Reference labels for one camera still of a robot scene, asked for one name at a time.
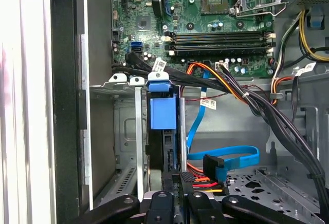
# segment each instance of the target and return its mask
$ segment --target green circuit board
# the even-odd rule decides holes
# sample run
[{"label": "green circuit board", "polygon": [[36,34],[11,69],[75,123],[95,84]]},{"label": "green circuit board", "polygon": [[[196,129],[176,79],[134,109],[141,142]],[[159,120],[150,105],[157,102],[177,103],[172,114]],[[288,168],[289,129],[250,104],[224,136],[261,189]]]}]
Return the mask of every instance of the green circuit board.
[{"label": "green circuit board", "polygon": [[[156,17],[151,0],[128,0],[127,7],[122,6],[122,0],[113,0],[113,29],[118,38],[118,49],[114,53],[114,61],[124,63],[125,54],[130,52],[131,42],[142,42],[141,57],[150,65],[157,57],[167,61],[167,65],[186,71],[188,64],[193,61],[207,61],[215,67],[215,62],[224,61],[228,56],[221,55],[197,57],[170,57],[165,51],[163,41],[165,31],[176,33],[199,32],[239,32],[239,31],[273,31],[272,16],[250,16],[237,18],[228,13],[234,5],[234,0],[166,0],[164,16]],[[247,0],[249,7],[257,4],[270,3],[271,0]],[[212,25],[221,23],[220,28]],[[242,62],[229,63],[230,72],[236,77],[270,77],[270,54],[262,56],[243,57]]]}]

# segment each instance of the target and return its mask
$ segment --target motherboard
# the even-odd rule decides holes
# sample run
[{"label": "motherboard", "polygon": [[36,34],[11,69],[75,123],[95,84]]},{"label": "motherboard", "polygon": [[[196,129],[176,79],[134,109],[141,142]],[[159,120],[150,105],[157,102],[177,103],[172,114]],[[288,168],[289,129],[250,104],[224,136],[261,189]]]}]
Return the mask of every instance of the motherboard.
[{"label": "motherboard", "polygon": [[[273,17],[264,11],[238,16],[271,0],[113,0],[113,59],[125,65],[131,51],[150,64],[161,58],[186,71],[202,62],[224,65],[235,77],[273,74]],[[199,69],[195,75],[202,75]]]}]

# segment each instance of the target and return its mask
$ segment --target cable tie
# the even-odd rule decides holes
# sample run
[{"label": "cable tie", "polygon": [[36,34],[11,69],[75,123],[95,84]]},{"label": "cable tie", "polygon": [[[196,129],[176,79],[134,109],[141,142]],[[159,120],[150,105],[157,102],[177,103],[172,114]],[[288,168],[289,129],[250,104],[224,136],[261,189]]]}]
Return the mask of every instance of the cable tie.
[{"label": "cable tie", "polygon": [[308,179],[319,179],[324,178],[324,174],[307,174]]},{"label": "cable tie", "polygon": [[249,93],[248,93],[248,92],[244,93],[244,94],[242,95],[242,98],[245,99],[247,96],[249,96]]}]

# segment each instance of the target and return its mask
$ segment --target screw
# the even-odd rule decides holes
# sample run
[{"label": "screw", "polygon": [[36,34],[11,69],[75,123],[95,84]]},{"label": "screw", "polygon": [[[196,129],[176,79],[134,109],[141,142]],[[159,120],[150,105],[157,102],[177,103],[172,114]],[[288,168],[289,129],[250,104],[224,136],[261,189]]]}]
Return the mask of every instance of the screw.
[{"label": "screw", "polygon": [[129,204],[129,203],[132,203],[132,202],[134,202],[130,197],[127,197],[126,199],[125,199],[125,201],[123,201],[124,203],[126,203],[126,204]]},{"label": "screw", "polygon": [[230,197],[228,200],[229,200],[231,203],[237,203],[237,202],[239,202],[235,197]]},{"label": "screw", "polygon": [[193,194],[193,196],[195,196],[195,197],[201,197],[201,193],[200,192],[195,192],[194,194]]},{"label": "screw", "polygon": [[160,192],[159,197],[166,197],[167,195],[164,192]]}]

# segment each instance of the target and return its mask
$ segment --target cable label sticker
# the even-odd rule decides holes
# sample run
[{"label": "cable label sticker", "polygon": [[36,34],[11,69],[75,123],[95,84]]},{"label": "cable label sticker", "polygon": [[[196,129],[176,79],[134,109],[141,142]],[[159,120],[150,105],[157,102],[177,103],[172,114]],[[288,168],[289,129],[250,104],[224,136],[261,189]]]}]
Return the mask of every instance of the cable label sticker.
[{"label": "cable label sticker", "polygon": [[216,101],[211,100],[211,99],[202,99],[202,100],[200,100],[200,105],[204,106],[204,107],[207,107],[207,108],[210,108],[210,109],[213,109],[213,110],[216,110]]},{"label": "cable label sticker", "polygon": [[316,64],[317,64],[316,62],[309,63],[308,65],[305,66],[305,68],[298,70],[295,77],[299,77],[303,73],[313,71]]},{"label": "cable label sticker", "polygon": [[313,62],[313,63],[309,63],[308,65],[306,65],[303,73],[313,71],[316,64],[317,64],[316,62]]},{"label": "cable label sticker", "polygon": [[156,58],[152,71],[163,71],[166,67],[167,62],[162,60],[160,57]]}]

